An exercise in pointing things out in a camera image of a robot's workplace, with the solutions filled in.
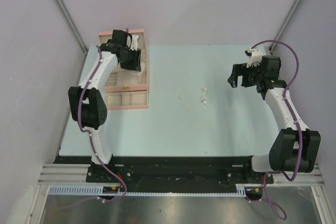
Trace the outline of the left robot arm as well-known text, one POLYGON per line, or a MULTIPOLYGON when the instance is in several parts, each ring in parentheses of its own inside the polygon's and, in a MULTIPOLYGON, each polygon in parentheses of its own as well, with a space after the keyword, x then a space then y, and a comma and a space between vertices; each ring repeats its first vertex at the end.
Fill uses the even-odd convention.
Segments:
POLYGON ((80 131, 88 135, 91 160, 101 164, 97 174, 103 181, 110 182, 115 178, 116 169, 108 164, 112 152, 106 138, 100 134, 100 128, 108 117, 101 91, 116 67, 130 73, 142 72, 139 35, 115 29, 110 39, 96 47, 96 53, 90 72, 80 85, 69 88, 68 97, 72 119, 78 123, 80 131))

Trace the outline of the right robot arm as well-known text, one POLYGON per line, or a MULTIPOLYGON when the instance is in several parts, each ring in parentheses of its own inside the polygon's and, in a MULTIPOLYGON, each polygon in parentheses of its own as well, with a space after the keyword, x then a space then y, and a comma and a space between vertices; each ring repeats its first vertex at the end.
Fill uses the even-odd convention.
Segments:
POLYGON ((270 107, 276 120, 279 133, 268 154, 251 158, 251 164, 242 169, 243 179, 254 183, 261 172, 312 172, 321 136, 312 131, 299 117, 287 84, 279 79, 281 60, 274 56, 263 56, 258 63, 234 64, 228 83, 238 86, 242 77, 242 87, 256 87, 262 99, 270 107))

